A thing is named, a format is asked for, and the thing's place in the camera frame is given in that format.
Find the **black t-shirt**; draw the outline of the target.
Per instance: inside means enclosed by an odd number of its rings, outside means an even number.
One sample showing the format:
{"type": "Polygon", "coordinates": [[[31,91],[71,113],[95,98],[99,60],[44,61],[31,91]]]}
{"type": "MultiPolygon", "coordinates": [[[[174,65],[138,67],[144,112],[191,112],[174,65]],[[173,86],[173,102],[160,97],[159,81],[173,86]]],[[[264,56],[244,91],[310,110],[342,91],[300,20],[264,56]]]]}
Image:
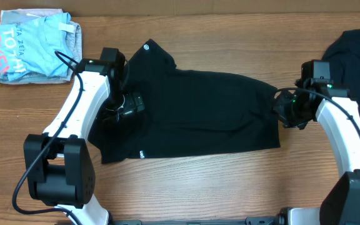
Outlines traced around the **black t-shirt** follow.
{"type": "Polygon", "coordinates": [[[126,91],[145,108],[116,119],[102,107],[88,140],[104,164],[278,148],[275,88],[237,74],[180,70],[153,40],[130,59],[126,91]]]}

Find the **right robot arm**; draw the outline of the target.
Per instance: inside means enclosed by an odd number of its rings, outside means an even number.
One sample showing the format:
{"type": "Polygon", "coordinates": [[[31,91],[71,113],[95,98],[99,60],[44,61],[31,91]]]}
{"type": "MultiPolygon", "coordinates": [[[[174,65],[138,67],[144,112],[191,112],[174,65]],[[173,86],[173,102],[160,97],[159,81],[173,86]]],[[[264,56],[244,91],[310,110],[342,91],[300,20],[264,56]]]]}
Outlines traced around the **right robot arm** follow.
{"type": "Polygon", "coordinates": [[[294,87],[274,95],[272,109],[284,128],[304,129],[310,121],[322,126],[339,180],[319,207],[283,209],[273,223],[360,225],[360,115],[349,89],[334,83],[328,62],[312,60],[302,64],[294,87]]]}

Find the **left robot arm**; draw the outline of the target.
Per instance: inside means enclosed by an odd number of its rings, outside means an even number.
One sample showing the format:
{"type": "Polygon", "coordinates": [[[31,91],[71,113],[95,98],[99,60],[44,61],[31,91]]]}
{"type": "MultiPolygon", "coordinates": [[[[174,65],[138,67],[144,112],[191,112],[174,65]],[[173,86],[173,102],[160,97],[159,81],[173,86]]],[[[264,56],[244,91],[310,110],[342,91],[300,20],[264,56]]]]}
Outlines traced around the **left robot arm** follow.
{"type": "Polygon", "coordinates": [[[74,73],[74,83],[61,110],[42,134],[30,134],[24,141],[26,171],[12,195],[18,206],[21,186],[48,206],[46,212],[62,212],[73,224],[112,224],[111,213],[94,195],[95,171],[87,140],[96,116],[118,123],[144,110],[141,95],[123,91],[130,66],[124,54],[105,47],[99,59],[74,59],[57,51],[55,55],[74,73]]]}

